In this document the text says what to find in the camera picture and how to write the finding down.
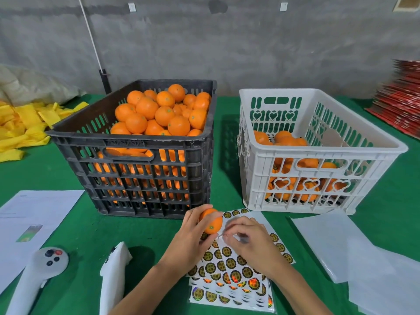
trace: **green tabletop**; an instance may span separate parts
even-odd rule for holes
[[[81,100],[92,103],[101,97],[85,95]],[[362,108],[363,101],[345,97],[338,97],[338,100],[409,146],[409,151],[397,158],[360,203],[351,219],[373,244],[420,261],[420,210],[417,202],[420,143],[365,112]],[[236,148],[239,105],[238,97],[220,97],[214,121],[211,203],[223,211],[244,207]],[[82,189],[55,144],[26,148],[26,151],[22,161],[0,163],[0,205],[19,190]],[[296,259],[294,267],[330,310],[334,314],[358,314],[357,306],[348,300],[347,283],[334,284],[329,279],[306,242],[292,227],[290,217],[305,215],[277,212],[265,212],[264,215]],[[96,212],[89,196],[83,194],[45,243],[45,246],[62,247],[70,254],[68,268],[45,286],[31,314],[98,314],[102,283],[99,270],[112,246],[124,241],[133,255],[126,268],[127,293],[160,259],[180,225],[180,220],[103,216]],[[0,314],[5,312],[17,280],[0,296]],[[276,288],[274,295],[278,314],[292,314],[285,298]],[[190,304],[188,297],[188,280],[183,278],[167,294],[155,313],[251,313],[232,308],[215,309],[211,306]]]

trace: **round sticker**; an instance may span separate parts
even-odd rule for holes
[[[219,295],[219,300],[223,303],[223,304],[227,304],[228,302],[230,302],[231,299],[228,299],[227,297],[221,296]]]
[[[206,273],[204,273],[204,266],[200,266],[198,269],[198,275],[200,275],[202,278],[206,277]]]
[[[276,243],[276,247],[280,252],[284,252],[286,251],[286,248],[284,247],[284,245],[282,243]]]
[[[248,281],[248,285],[253,290],[258,290],[260,288],[260,281],[258,281],[256,278],[252,278]]]
[[[204,296],[204,291],[202,289],[199,289],[198,287],[194,288],[194,290],[192,291],[192,297],[194,297],[194,299],[196,301],[200,301]]]
[[[212,293],[212,292],[209,292],[209,291],[206,291],[206,299],[207,299],[207,301],[214,302],[214,301],[216,301],[216,298],[217,298],[217,294]]]
[[[209,273],[209,274],[212,274],[212,273],[214,273],[214,271],[216,271],[216,265],[214,265],[214,263],[207,263],[207,265],[206,265],[206,271],[207,271],[207,273]]]
[[[247,263],[247,261],[240,255],[238,255],[236,260],[238,261],[239,265],[245,265]]]
[[[251,278],[253,274],[252,270],[247,266],[242,269],[242,275],[246,278]]]
[[[222,258],[222,254],[220,253],[220,250],[219,249],[217,249],[216,251],[214,251],[214,256],[217,259],[221,259]]]
[[[220,280],[220,278],[222,277],[222,275],[221,275],[220,273],[218,273],[218,274],[213,274],[213,275],[210,275],[210,277],[211,277],[213,280],[218,281],[218,280]]]
[[[262,285],[262,293],[258,293],[258,292],[256,292],[256,293],[260,296],[264,296],[266,292],[267,292],[267,290],[265,289],[265,285],[263,284]]]
[[[189,272],[189,276],[193,276],[195,273],[197,273],[197,266],[195,265]]]
[[[231,273],[231,279],[234,283],[239,283],[242,280],[242,275],[237,270],[234,270]]]
[[[230,269],[235,268],[235,266],[236,266],[236,262],[235,262],[235,260],[234,260],[234,259],[232,259],[232,258],[228,258],[228,259],[226,260],[226,266],[227,266],[228,268],[230,268]]]
[[[219,271],[222,271],[222,272],[226,271],[226,266],[223,261],[217,262],[217,268],[219,269]]]
[[[270,237],[272,239],[273,242],[277,242],[278,241],[278,236],[275,233],[270,233]]]
[[[213,259],[213,253],[210,251],[207,251],[206,253],[204,253],[203,259],[205,261],[211,261],[211,259]]]
[[[231,255],[232,255],[232,250],[231,250],[229,247],[224,247],[224,248],[222,249],[222,254],[223,254],[225,257],[229,257],[229,256],[231,256]]]
[[[289,262],[290,264],[293,262],[293,258],[291,257],[290,254],[284,253],[283,256],[287,260],[287,262]]]
[[[223,274],[223,282],[225,282],[228,285],[231,283],[231,281],[229,279],[228,272],[226,272],[226,273]]]

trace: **black plastic crate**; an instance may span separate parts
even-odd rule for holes
[[[191,94],[205,91],[212,96],[201,135],[110,134],[117,122],[115,108],[126,103],[129,92],[158,93],[172,84]],[[215,80],[137,80],[58,122],[47,134],[100,213],[182,219],[187,210],[210,200],[216,89]],[[107,148],[148,149],[153,156],[115,156]]]

